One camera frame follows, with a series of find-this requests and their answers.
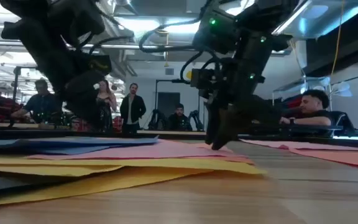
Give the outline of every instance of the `woman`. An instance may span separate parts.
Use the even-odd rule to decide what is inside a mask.
[[[111,109],[117,110],[117,100],[111,93],[107,80],[99,82],[99,94],[96,99],[100,107],[100,122],[102,132],[112,131]]]

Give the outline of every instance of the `hair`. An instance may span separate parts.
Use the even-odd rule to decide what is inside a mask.
[[[109,95],[111,95],[111,90],[109,88],[109,82],[107,80],[102,80],[102,82],[104,82],[106,84],[106,92],[109,93]]]
[[[131,88],[133,85],[135,85],[137,88],[139,87],[136,83],[131,83],[131,85],[129,86],[129,88]]]
[[[48,88],[48,83],[44,79],[40,79],[40,80],[35,81],[35,85],[36,86],[37,85],[45,85]]]
[[[303,96],[312,96],[321,101],[323,109],[326,109],[329,106],[328,95],[321,90],[308,90],[302,94]]]
[[[183,108],[183,109],[185,109],[185,107],[184,107],[183,104],[181,104],[181,103],[178,103],[178,104],[177,104],[176,109],[178,109],[178,108]]]

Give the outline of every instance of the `pants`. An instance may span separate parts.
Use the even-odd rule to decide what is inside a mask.
[[[140,129],[139,123],[137,124],[127,124],[126,122],[122,124],[122,133],[123,134],[136,134],[137,130]]]

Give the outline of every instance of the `yellow paper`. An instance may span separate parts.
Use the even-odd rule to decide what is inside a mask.
[[[89,177],[76,182],[49,187],[47,189],[35,190],[27,194],[9,195],[0,198],[0,205],[94,194],[138,185],[152,184],[205,172],[210,171],[181,168],[167,169],[162,167],[125,167],[96,177]]]
[[[93,159],[93,160],[46,160],[46,159],[23,159],[9,156],[0,157],[0,164],[38,164],[56,166],[134,166],[134,167],[176,167],[209,170],[228,170],[244,174],[264,174],[245,162],[218,161],[216,159]]]
[[[17,174],[81,177],[98,172],[120,169],[122,166],[48,166],[48,165],[0,165],[0,172]]]

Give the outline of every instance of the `table surface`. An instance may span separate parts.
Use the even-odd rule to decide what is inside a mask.
[[[233,172],[0,207],[0,224],[358,224],[358,168],[232,142],[265,177]]]

